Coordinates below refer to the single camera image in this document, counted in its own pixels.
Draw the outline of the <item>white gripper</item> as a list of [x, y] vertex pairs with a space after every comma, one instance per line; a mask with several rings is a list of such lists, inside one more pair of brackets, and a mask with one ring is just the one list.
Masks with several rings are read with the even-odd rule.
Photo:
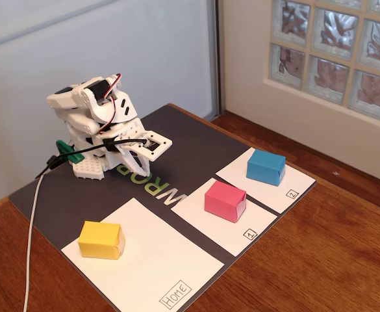
[[[109, 142], [115, 141], [117, 138], [120, 140], [141, 138], [141, 134], [145, 131], [140, 119], [135, 118], [127, 123], [119, 123], [111, 126], [105, 133], [105, 139]], [[149, 160], [141, 155], [133, 157], [129, 149], [114, 147], [114, 151], [106, 151], [105, 155], [109, 163], [122, 163], [132, 173], [142, 177], [147, 177], [148, 174], [150, 174]]]

